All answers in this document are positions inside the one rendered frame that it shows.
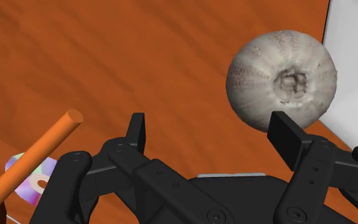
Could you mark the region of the orange cylindrical stick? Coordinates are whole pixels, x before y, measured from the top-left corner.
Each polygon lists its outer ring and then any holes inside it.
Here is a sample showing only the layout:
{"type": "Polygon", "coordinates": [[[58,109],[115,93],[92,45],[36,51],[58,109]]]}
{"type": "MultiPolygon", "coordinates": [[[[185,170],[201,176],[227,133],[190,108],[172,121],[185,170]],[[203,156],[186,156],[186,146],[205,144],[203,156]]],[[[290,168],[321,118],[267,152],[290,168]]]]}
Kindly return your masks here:
{"type": "Polygon", "coordinates": [[[83,115],[68,110],[4,174],[0,176],[0,204],[31,174],[81,123],[83,115]]]}

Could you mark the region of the grey sea urchin shell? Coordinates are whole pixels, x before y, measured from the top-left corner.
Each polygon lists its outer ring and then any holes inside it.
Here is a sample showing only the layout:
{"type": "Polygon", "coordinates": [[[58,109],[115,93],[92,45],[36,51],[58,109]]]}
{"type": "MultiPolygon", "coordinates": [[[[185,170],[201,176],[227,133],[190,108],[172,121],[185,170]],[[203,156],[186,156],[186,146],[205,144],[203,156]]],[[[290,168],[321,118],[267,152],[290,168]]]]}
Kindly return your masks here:
{"type": "Polygon", "coordinates": [[[294,30],[262,34],[233,58],[226,93],[237,116],[267,132],[273,111],[283,111],[301,128],[318,120],[332,103],[337,70],[326,47],[294,30]]]}

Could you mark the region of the iridescent compact disc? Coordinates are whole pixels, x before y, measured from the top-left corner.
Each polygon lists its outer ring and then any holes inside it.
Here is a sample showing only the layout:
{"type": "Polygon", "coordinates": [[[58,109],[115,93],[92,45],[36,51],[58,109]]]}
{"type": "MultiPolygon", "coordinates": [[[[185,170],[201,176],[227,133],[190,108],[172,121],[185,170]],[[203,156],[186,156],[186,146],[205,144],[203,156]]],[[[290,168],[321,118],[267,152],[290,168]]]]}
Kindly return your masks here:
{"type": "Polygon", "coordinates": [[[15,193],[26,202],[36,206],[45,189],[39,181],[48,182],[57,161],[47,157],[28,177],[15,189],[15,193]]]}

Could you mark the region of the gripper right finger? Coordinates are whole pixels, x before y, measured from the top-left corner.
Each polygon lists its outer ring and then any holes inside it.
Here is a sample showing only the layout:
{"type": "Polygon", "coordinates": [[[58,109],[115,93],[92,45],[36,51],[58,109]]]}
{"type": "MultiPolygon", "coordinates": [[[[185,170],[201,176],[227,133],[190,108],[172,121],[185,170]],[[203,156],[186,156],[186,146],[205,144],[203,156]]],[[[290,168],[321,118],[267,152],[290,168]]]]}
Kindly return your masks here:
{"type": "MultiPolygon", "coordinates": [[[[307,134],[283,111],[272,112],[267,138],[293,176],[280,199],[274,224],[319,224],[340,149],[321,136],[307,134]]],[[[352,151],[358,162],[358,146],[352,151]]],[[[341,190],[358,210],[358,193],[341,190]]]]}

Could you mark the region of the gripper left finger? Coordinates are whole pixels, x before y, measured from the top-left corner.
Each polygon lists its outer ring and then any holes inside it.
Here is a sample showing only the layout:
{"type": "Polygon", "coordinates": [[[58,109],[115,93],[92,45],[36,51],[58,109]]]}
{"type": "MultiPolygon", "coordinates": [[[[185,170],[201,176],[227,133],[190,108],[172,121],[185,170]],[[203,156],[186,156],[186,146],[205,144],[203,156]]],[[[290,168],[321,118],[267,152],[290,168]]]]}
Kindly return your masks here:
{"type": "Polygon", "coordinates": [[[101,195],[115,193],[139,224],[235,224],[232,212],[161,160],[144,156],[144,113],[125,137],[106,141],[95,156],[61,156],[29,224],[89,224],[101,195]]]}

